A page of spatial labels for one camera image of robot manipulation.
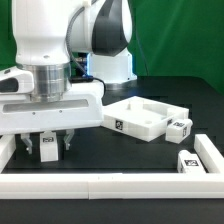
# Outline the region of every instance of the green wall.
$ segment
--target green wall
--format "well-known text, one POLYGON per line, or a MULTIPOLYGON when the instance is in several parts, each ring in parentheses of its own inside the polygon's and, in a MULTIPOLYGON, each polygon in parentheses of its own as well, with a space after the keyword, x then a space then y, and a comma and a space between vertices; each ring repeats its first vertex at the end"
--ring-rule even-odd
MULTIPOLYGON (((224 94, 224 0, 129 0, 149 74, 196 76, 224 94)), ((11 0, 0 0, 0 69, 14 65, 11 0)), ((134 71, 146 75, 135 32, 134 71)))

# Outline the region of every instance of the black table surface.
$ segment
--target black table surface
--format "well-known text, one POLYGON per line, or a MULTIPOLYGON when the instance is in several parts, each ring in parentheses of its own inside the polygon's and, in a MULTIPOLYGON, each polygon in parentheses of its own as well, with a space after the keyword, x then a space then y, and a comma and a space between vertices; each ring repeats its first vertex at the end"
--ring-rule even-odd
MULTIPOLYGON (((97 127, 76 130, 69 151, 58 132, 57 162, 41 163, 39 134, 28 155, 17 150, 3 173, 175 173, 182 149, 194 152, 195 134, 207 134, 224 154, 224 96, 195 77, 139 77, 137 86, 107 91, 103 104, 139 96, 189 109, 191 136, 181 144, 151 142, 97 127)), ((0 223, 223 223, 223 199, 0 200, 0 223)))

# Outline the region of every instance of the white box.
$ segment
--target white box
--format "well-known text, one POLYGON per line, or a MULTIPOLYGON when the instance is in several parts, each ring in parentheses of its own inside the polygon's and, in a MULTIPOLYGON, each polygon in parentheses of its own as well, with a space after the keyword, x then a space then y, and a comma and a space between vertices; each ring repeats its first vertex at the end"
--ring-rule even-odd
POLYGON ((197 154, 182 150, 178 154, 177 170, 179 173, 205 174, 204 167, 197 154))
POLYGON ((187 119, 189 110, 140 97, 131 97, 103 107, 103 127, 144 141, 165 134, 167 125, 187 119))
POLYGON ((58 143, 55 132, 40 134, 40 159, 41 162, 58 160, 58 143))
POLYGON ((191 133, 193 125, 190 119, 178 119, 170 124, 166 129, 166 141, 179 144, 191 133))

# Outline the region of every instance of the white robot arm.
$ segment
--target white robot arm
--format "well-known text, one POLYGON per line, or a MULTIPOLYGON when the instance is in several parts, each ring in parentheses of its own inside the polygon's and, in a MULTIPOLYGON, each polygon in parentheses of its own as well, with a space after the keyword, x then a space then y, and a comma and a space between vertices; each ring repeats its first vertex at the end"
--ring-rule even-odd
POLYGON ((132 33, 128 2, 12 0, 12 17, 16 66, 0 72, 0 135, 22 134, 31 152, 29 133, 67 130, 68 148, 71 130, 103 119, 102 83, 69 82, 72 52, 123 51, 132 33))

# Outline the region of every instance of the black cable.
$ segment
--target black cable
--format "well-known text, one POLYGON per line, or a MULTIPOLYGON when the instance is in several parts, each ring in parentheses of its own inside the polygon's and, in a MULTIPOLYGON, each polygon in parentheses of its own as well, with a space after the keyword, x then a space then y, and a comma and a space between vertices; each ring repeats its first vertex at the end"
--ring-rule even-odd
POLYGON ((73 77, 70 79, 71 83, 81 83, 81 82, 92 82, 93 80, 99 81, 101 83, 103 83, 103 87, 104 87, 104 94, 106 93, 106 84, 102 79, 99 78, 95 78, 91 75, 84 75, 82 77, 73 77))
POLYGON ((139 50, 140 50, 140 53, 141 53, 141 56, 142 56, 142 60, 143 60, 144 66, 145 66, 146 74, 147 74, 147 76, 149 76, 149 68, 148 68, 146 57, 145 57, 145 53, 144 53, 142 45, 141 45, 141 41, 140 41, 140 38, 139 38, 139 35, 138 35, 137 28, 135 28, 135 34, 136 34, 135 36, 136 36, 136 40, 137 40, 137 43, 138 43, 138 47, 139 47, 139 50))
MULTIPOLYGON (((92 0, 92 5, 94 3, 96 3, 98 0, 92 0)), ((106 85, 104 83, 104 81, 102 79, 99 78, 95 78, 93 76, 90 76, 87 74, 86 70, 76 61, 73 52, 72 52, 72 47, 70 44, 70 39, 71 39, 71 33, 72 33, 72 27, 73 24, 75 22, 75 20, 77 19, 77 17, 84 12, 85 7, 81 7, 71 18, 69 25, 68 25, 68 29, 67 29, 67 33, 66 33, 66 46, 67 46, 67 50, 68 50, 68 54, 70 56, 70 59, 72 62, 74 62, 76 64, 76 66, 83 72, 83 76, 82 77, 75 77, 75 78, 71 78, 70 81, 72 83, 80 83, 80 82, 92 82, 93 80, 97 80, 101 83, 103 83, 104 86, 104 94, 106 92, 106 85)))

